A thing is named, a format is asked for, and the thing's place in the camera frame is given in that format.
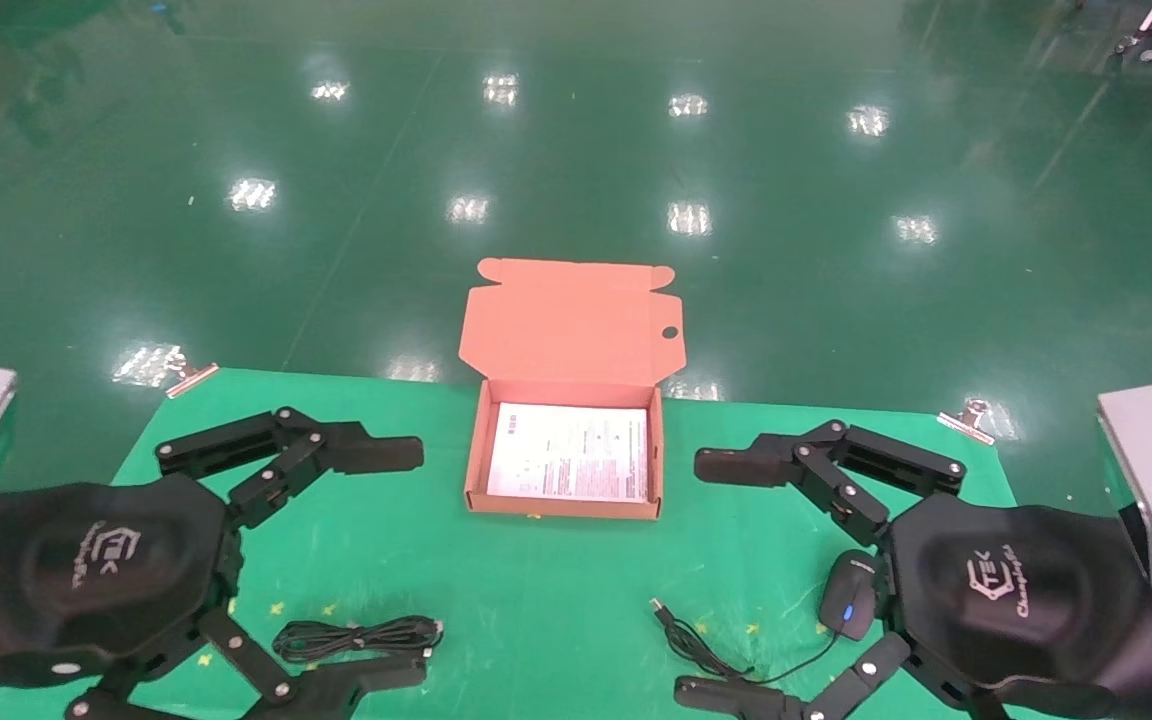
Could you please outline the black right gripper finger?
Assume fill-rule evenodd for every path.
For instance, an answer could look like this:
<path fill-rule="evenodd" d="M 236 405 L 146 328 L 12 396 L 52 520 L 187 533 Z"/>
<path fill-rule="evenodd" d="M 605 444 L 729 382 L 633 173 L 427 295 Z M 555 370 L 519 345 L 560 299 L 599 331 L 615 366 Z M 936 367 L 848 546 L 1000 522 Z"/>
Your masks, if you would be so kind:
<path fill-rule="evenodd" d="M 887 682 L 900 667 L 918 659 L 929 667 L 940 660 L 952 675 L 972 676 L 977 661 L 977 643 L 960 635 L 945 647 L 932 644 L 915 646 L 902 635 L 884 635 L 881 641 L 861 653 L 859 660 L 846 667 L 838 679 L 813 700 L 745 682 L 679 676 L 675 700 L 679 705 L 736 719 L 847 719 Z"/>

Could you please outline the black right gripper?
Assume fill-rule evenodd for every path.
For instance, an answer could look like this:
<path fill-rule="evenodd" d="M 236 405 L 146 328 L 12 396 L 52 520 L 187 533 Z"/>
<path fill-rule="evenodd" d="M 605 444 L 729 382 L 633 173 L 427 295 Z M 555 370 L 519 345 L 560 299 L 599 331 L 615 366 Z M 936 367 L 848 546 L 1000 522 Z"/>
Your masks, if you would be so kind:
<path fill-rule="evenodd" d="M 947 706 L 973 719 L 1006 707 L 1152 719 L 1152 584 L 1120 521 L 968 503 L 963 462 L 844 420 L 699 448 L 694 473 L 797 488 L 861 547 L 881 546 L 882 624 Z M 925 500 L 892 521 L 852 473 Z"/>

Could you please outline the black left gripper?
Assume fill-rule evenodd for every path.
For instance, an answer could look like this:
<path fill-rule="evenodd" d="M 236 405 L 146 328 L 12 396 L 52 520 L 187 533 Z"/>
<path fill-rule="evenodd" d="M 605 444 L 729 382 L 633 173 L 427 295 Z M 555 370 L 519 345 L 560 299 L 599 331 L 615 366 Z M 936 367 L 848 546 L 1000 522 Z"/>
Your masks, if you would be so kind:
<path fill-rule="evenodd" d="M 134 689 L 202 644 L 259 694 L 247 719 L 349 719 L 367 694 L 424 682 L 424 652 L 291 676 L 228 611 L 212 611 L 236 592 L 236 528 L 260 526 L 329 471 L 420 468 L 419 437 L 374 437 L 361 420 L 279 407 L 169 439 L 156 458 L 165 478 L 142 486 L 0 493 L 0 688 L 100 676 L 70 703 L 69 719 L 172 719 L 134 705 Z M 227 506 L 196 482 L 256 461 L 262 468 L 230 488 Z"/>

